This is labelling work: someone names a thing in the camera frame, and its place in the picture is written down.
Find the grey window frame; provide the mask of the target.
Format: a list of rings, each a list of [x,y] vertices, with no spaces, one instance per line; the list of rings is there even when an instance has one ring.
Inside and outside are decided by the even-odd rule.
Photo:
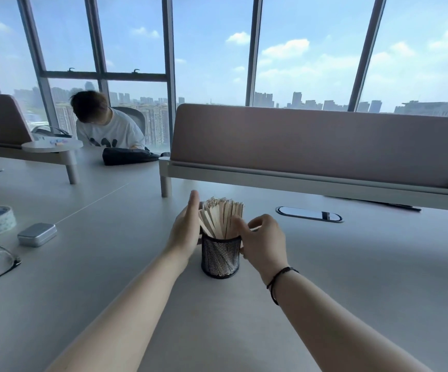
[[[362,96],[395,53],[386,1],[0,0],[0,93],[30,129],[76,136],[69,101],[96,90],[142,113],[153,149],[187,103],[380,112]]]

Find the black mesh pen cup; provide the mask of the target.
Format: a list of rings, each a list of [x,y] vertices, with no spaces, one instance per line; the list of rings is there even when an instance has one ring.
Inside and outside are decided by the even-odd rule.
[[[202,235],[201,269],[214,279],[227,279],[236,274],[240,266],[240,236],[216,239]]]

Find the silver metal tin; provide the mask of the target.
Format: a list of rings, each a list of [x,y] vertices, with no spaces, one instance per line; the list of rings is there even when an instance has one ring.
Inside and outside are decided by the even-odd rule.
[[[57,227],[55,224],[36,223],[17,235],[20,245],[25,247],[40,247],[50,241],[57,235]]]

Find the bundle of wooden sticks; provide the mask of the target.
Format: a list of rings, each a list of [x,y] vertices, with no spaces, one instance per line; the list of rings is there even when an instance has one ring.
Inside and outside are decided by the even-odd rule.
[[[242,217],[244,203],[226,198],[212,197],[201,203],[198,210],[201,234],[218,240],[228,240],[238,237],[238,231],[233,226],[233,216]]]

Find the large pink desk divider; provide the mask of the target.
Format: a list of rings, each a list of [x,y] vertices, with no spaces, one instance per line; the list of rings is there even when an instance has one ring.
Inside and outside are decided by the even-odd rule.
[[[183,104],[171,159],[447,188],[448,118]]]

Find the white divider base shelf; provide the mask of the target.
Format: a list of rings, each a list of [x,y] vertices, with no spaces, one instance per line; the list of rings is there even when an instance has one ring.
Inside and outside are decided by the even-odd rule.
[[[159,175],[165,198],[172,194],[171,179],[183,179],[448,210],[448,188],[192,164],[169,157],[159,159]]]

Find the person's left hand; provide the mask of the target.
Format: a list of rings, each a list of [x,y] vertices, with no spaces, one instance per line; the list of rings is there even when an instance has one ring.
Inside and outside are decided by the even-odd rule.
[[[164,254],[175,258],[178,263],[184,266],[187,265],[200,237],[200,230],[191,231],[186,225],[186,207],[176,217],[164,250]]]

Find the black bag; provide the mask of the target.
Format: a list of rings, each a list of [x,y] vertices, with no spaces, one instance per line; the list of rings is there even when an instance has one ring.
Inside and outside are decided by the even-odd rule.
[[[161,156],[149,149],[105,148],[102,159],[105,166],[123,166],[158,161]]]

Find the person's right forearm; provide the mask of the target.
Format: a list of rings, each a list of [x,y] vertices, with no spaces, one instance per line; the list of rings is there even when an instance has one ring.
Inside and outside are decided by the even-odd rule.
[[[295,269],[267,288],[322,372],[432,372]]]

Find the person's left forearm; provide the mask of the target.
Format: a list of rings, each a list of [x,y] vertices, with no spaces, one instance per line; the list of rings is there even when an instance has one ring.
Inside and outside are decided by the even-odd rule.
[[[136,372],[193,252],[164,250],[45,372]]]

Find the person's right hand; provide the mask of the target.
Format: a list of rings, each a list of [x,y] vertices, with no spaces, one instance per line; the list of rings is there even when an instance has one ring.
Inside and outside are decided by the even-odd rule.
[[[267,286],[275,275],[289,266],[286,253],[285,235],[278,222],[269,214],[252,219],[248,224],[239,217],[233,223],[241,237],[241,231],[259,230],[261,246],[255,261],[250,261]]]

